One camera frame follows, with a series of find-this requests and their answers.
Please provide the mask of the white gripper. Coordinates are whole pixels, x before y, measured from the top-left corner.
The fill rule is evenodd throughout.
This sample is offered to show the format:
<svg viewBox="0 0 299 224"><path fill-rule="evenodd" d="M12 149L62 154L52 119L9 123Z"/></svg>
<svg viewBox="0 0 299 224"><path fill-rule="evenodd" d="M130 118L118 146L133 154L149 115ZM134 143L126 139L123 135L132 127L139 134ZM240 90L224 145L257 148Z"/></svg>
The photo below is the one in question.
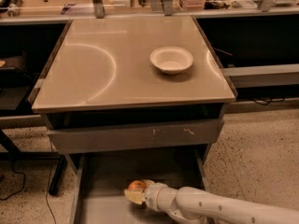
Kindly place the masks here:
<svg viewBox="0 0 299 224"><path fill-rule="evenodd" d="M168 186L162 183L155 183L152 180L143 179L146 184L145 193L142 189L126 189L125 198L136 204L146 203L146 206L156 212L164 212L167 206Z"/></svg>

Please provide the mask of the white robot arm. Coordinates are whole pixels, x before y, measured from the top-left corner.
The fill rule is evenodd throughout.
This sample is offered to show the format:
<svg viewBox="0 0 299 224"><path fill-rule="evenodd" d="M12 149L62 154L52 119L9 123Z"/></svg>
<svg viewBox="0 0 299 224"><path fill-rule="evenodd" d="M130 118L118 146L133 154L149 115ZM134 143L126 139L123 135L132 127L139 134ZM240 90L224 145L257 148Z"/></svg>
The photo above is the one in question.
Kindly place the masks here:
<svg viewBox="0 0 299 224"><path fill-rule="evenodd" d="M201 217L217 218L229 224L299 224L297 210L252 203L211 194L201 189L173 189L151 180L133 181L125 198L167 213L178 224L199 224Z"/></svg>

